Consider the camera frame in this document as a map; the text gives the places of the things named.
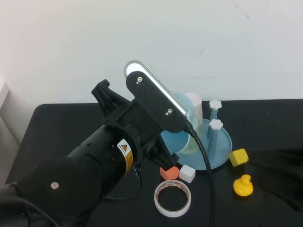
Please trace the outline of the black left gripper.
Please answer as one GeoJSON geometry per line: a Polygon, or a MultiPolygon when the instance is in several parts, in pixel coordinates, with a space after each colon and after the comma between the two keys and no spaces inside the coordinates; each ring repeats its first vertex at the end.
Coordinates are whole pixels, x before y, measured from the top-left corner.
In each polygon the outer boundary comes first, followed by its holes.
{"type": "Polygon", "coordinates": [[[178,163],[177,154],[170,154],[160,133],[163,128],[136,102],[129,101],[109,88],[107,79],[92,90],[105,118],[103,124],[121,131],[132,145],[136,163],[148,158],[163,170],[178,163]]]}

